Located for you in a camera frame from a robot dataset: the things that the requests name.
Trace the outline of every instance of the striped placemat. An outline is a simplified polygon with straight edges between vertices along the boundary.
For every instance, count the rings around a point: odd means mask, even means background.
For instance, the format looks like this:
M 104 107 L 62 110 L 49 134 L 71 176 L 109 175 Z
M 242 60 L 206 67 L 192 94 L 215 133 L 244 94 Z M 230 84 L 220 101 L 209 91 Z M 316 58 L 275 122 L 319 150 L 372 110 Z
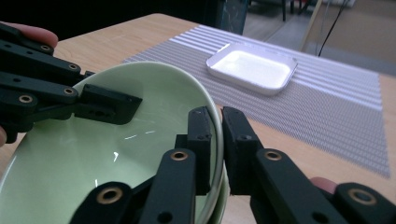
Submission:
M 296 59 L 289 85 L 276 96 L 263 96 L 211 76 L 206 59 L 228 43 L 243 42 Z M 195 76 L 219 105 L 340 158 L 389 177 L 378 73 L 320 59 L 241 35 L 197 26 L 124 60 L 156 61 Z

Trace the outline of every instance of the fingertip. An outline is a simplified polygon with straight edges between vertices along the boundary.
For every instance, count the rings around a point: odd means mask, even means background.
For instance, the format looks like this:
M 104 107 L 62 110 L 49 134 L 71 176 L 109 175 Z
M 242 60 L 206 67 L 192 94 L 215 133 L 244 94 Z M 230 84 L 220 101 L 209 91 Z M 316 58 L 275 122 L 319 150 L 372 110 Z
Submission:
M 6 131 L 0 126 L 0 147 L 2 147 L 7 141 Z
M 55 48 L 58 45 L 59 38 L 58 36 L 46 29 L 29 26 L 24 24 L 12 23 L 12 22 L 5 22 L 1 21 L 2 23 L 15 27 L 22 32 L 24 36 L 34 41 L 50 45 L 51 47 Z
M 316 187 L 320 189 L 324 189 L 330 194 L 335 193 L 335 189 L 337 188 L 337 184 L 335 182 L 332 182 L 329 179 L 323 178 L 323 177 L 313 177 L 311 178 L 312 184 L 314 184 Z

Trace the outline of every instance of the green bowl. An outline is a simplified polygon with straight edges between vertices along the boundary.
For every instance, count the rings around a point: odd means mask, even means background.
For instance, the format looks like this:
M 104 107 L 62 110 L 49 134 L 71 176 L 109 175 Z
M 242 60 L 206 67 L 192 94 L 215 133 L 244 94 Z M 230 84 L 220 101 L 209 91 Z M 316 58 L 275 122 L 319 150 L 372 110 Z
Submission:
M 118 65 L 75 88 L 81 91 L 85 83 L 143 101 L 125 125 L 74 117 L 37 122 L 0 184 L 0 223 L 68 223 L 96 186 L 109 181 L 132 188 L 141 184 L 156 174 L 163 153 L 174 148 L 176 135 L 187 133 L 188 113 L 199 106 L 206 106 L 212 118 L 212 188 L 196 197 L 195 220 L 219 222 L 228 193 L 222 130 L 205 88 L 188 73 L 154 62 Z

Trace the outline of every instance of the table surface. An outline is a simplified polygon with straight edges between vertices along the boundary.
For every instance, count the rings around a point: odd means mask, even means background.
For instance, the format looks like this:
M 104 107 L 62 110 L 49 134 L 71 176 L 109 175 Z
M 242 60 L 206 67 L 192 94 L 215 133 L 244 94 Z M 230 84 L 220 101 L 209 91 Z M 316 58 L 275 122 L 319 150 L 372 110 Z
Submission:
M 100 72 L 197 25 L 163 14 L 152 14 L 61 41 L 54 56 L 76 63 L 83 70 Z M 323 176 L 336 183 L 361 183 L 396 203 L 396 78 L 380 75 L 379 81 L 390 178 L 341 160 L 253 120 L 250 120 L 250 123 L 264 146 L 286 152 L 306 176 Z M 23 134 L 17 143 L 0 148 L 0 175 L 6 170 L 9 159 L 22 137 Z M 248 197 L 230 196 L 222 223 L 255 223 L 249 209 Z

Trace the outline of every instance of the white tray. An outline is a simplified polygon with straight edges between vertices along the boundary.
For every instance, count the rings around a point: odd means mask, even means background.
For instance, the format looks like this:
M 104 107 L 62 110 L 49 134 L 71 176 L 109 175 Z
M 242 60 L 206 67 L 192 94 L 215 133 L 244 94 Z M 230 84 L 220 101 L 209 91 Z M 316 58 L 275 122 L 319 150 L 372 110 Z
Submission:
M 297 62 L 246 44 L 233 43 L 206 60 L 209 73 L 250 90 L 275 95 L 285 88 Z

